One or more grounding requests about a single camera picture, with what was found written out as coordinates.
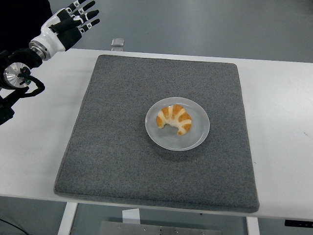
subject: robotic hand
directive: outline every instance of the robotic hand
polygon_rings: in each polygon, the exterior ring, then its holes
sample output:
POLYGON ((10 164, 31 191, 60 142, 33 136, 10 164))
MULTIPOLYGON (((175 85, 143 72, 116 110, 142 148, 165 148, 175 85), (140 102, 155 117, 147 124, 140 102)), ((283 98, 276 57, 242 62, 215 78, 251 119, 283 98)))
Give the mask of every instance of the robotic hand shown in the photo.
POLYGON ((42 26, 41 35, 30 42, 30 49, 35 51, 41 59, 49 60, 58 51, 66 51, 75 45, 82 38, 83 33, 100 22, 97 19, 88 23, 99 13, 98 10, 86 13, 86 10, 92 7, 95 1, 76 10, 85 1, 77 0, 69 7, 54 14, 42 26))
POLYGON ((6 98, 0 96, 0 125, 14 115, 12 105, 20 98, 41 93, 45 86, 31 76, 30 70, 39 67, 43 60, 49 60, 59 51, 67 51, 75 45, 87 30, 100 22, 91 22, 99 11, 86 11, 95 5, 91 1, 82 7, 86 0, 77 0, 67 8, 60 9, 41 28, 41 34, 29 43, 29 48, 16 50, 11 55, 5 50, 0 52, 0 90, 15 90, 6 98), (37 89, 26 94, 28 85, 33 81, 37 89))

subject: round plate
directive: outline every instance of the round plate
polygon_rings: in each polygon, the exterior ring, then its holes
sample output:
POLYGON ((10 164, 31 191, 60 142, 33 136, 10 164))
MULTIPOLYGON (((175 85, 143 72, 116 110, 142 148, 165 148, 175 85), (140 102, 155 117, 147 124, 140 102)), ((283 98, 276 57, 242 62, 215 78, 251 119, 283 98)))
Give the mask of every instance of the round plate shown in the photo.
POLYGON ((174 151, 185 151, 201 144, 210 130, 210 121, 205 110, 196 102, 181 97, 170 97, 155 103, 146 115, 146 130, 150 138, 163 148, 174 151), (157 127, 156 118, 159 111, 173 104, 183 106, 192 119, 192 125, 186 134, 177 135, 177 128, 165 125, 157 127))

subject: gray felt mat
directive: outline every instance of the gray felt mat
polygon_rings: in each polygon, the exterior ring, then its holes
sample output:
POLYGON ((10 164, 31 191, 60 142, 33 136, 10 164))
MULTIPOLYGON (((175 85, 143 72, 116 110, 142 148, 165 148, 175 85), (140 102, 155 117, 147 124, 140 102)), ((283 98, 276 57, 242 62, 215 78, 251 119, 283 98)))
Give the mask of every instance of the gray felt mat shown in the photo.
POLYGON ((54 191, 92 201, 182 209, 259 208, 234 64, 99 56, 54 191), (201 105, 210 132, 198 147, 163 149, 145 129, 167 97, 201 105))

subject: black cable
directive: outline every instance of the black cable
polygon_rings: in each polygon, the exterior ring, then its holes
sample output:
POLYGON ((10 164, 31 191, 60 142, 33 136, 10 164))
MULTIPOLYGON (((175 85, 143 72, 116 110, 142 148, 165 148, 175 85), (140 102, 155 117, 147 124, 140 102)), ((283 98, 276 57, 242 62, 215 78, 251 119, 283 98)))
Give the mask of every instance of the black cable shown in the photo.
POLYGON ((7 224, 9 224, 9 225, 11 225, 11 226, 13 226, 13 227, 15 227, 15 228, 21 230, 21 231, 22 231, 23 233, 25 233, 26 235, 29 235, 29 234, 28 234, 27 232, 25 232, 23 229, 21 229, 21 228, 15 226, 14 224, 9 223, 8 221, 5 221, 5 220, 3 220, 3 219, 0 219, 0 221, 2 221, 2 222, 4 222, 4 223, 7 223, 7 224))

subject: gray floor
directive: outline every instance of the gray floor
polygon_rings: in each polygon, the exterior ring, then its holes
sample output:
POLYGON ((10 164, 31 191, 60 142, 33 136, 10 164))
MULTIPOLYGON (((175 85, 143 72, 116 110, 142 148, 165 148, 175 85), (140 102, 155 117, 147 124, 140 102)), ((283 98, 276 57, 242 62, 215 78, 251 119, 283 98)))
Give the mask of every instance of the gray floor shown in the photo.
MULTIPOLYGON (((56 235, 66 203, 0 197, 0 219, 31 235, 56 235)), ((0 221, 0 235, 20 235, 20 230, 0 221)))
MULTIPOLYGON (((55 12, 65 7, 50 0, 55 12)), ((313 62, 312 0, 102 0, 100 24, 74 47, 313 62)))
MULTIPOLYGON (((70 3, 50 0, 53 12, 70 3)), ((111 50, 112 39, 123 38, 125 51, 313 63, 313 0, 98 0, 92 9, 100 10, 101 23, 84 34, 75 48, 111 50)), ((0 218, 33 235, 57 234, 64 206, 0 197, 0 218)), ((108 209, 112 215, 94 217, 101 207, 85 209, 78 213, 75 225, 89 221, 90 216, 97 221, 110 216, 121 219, 120 211, 114 214, 108 209)), ((142 213, 147 223, 164 226, 192 227, 214 221, 194 214, 142 213)), ((283 220, 259 222, 261 235, 288 234, 283 220)), ((311 230, 288 231, 313 234, 311 230)), ((0 223, 0 234, 22 234, 15 231, 0 223)))

